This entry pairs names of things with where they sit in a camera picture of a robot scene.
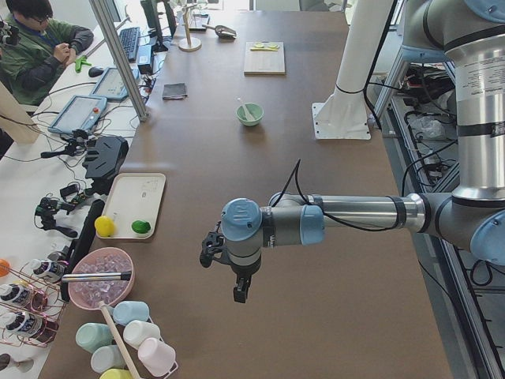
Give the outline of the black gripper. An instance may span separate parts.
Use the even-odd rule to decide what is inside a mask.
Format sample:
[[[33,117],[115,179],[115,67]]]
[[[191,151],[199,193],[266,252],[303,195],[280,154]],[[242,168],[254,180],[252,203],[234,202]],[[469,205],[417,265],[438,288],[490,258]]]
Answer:
[[[234,301],[246,303],[252,282],[252,273],[245,267],[239,267],[230,259],[230,253],[226,246],[223,233],[219,231],[221,222],[218,221],[212,231],[209,231],[202,241],[200,251],[200,264],[204,268],[209,268],[213,261],[223,265],[229,265],[236,273],[237,279],[233,289]]]

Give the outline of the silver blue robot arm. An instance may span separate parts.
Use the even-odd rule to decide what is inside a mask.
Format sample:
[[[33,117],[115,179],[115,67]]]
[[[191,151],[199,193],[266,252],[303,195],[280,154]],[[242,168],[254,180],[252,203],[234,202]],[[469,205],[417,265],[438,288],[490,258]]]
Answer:
[[[265,207],[228,202],[202,243],[200,263],[229,265],[234,300],[245,302],[265,247],[321,242],[330,226],[364,231],[406,228],[504,263],[504,4],[410,1],[402,55],[455,66],[459,183],[449,193],[352,197],[280,192]]]

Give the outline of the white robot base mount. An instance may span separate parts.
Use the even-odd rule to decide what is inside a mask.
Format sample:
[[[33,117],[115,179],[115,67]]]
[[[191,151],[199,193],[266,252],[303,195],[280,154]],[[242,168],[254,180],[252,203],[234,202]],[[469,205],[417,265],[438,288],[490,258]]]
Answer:
[[[359,1],[353,12],[335,90],[323,103],[312,105],[314,134],[318,140],[368,140],[365,109],[369,74],[387,34],[396,2]]]

